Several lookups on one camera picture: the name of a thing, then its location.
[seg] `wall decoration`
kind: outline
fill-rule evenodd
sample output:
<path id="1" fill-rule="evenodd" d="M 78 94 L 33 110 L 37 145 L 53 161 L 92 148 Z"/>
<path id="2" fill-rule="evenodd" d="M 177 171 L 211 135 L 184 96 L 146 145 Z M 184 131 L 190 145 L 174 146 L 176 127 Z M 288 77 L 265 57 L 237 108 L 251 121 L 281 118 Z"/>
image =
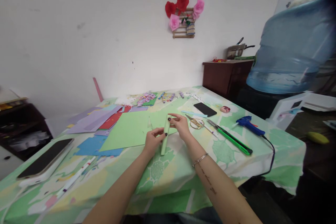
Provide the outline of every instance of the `wall decoration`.
<path id="1" fill-rule="evenodd" d="M 193 8 L 188 8 L 189 0 L 177 0 L 177 3 L 167 2 L 165 9 L 170 19 L 169 26 L 173 38 L 195 37 L 195 21 L 204 10 L 204 1 L 197 0 Z"/>

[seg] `forearm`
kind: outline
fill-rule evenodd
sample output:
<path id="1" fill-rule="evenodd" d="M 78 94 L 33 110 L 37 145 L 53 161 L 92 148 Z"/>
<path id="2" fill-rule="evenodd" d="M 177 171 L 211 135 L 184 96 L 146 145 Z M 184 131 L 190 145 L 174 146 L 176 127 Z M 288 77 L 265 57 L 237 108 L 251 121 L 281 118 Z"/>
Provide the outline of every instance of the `forearm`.
<path id="1" fill-rule="evenodd" d="M 150 159 L 142 152 L 98 201 L 83 224 L 119 223 Z"/>
<path id="2" fill-rule="evenodd" d="M 184 141 L 193 162 L 206 154 L 192 135 Z M 261 223 L 233 181 L 210 156 L 196 164 L 195 170 L 223 223 Z"/>

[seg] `smartphone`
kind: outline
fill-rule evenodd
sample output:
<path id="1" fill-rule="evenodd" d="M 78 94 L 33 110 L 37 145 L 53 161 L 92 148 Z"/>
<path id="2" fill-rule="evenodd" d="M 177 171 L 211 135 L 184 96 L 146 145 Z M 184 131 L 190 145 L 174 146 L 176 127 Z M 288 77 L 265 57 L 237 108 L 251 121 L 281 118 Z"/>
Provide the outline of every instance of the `smartphone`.
<path id="1" fill-rule="evenodd" d="M 217 112 L 211 108 L 209 108 L 207 105 L 205 105 L 204 103 L 197 103 L 194 104 L 194 106 L 201 111 L 203 114 L 207 115 L 208 117 L 210 116 L 214 116 L 217 114 Z"/>
<path id="2" fill-rule="evenodd" d="M 65 139 L 54 143 L 45 153 L 28 166 L 16 179 L 26 179 L 44 173 L 63 153 L 74 139 Z"/>

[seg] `pot handle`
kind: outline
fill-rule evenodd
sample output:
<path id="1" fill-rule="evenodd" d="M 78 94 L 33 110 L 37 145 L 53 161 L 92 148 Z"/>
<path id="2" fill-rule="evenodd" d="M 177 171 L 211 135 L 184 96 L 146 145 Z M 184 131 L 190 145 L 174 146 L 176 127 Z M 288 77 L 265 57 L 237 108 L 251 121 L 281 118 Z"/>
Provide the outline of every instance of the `pot handle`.
<path id="1" fill-rule="evenodd" d="M 250 48 L 250 47 L 255 47 L 255 46 L 254 46 L 254 45 L 245 46 L 245 49 L 246 49 L 246 48 Z"/>

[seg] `green utility knife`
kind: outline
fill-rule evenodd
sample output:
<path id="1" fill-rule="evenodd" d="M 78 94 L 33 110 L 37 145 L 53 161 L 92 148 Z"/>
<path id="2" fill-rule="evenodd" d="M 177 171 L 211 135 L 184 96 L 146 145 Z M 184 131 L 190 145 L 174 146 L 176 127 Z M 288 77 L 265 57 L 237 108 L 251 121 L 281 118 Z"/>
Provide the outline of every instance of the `green utility knife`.
<path id="1" fill-rule="evenodd" d="M 227 132 L 222 127 L 218 126 L 211 120 L 207 120 L 212 126 L 214 126 L 217 131 L 222 134 L 226 139 L 229 139 L 231 143 L 233 143 L 238 149 L 240 149 L 245 155 L 250 156 L 253 152 L 249 147 L 247 147 L 245 144 L 240 142 L 237 138 L 232 136 L 229 132 Z"/>

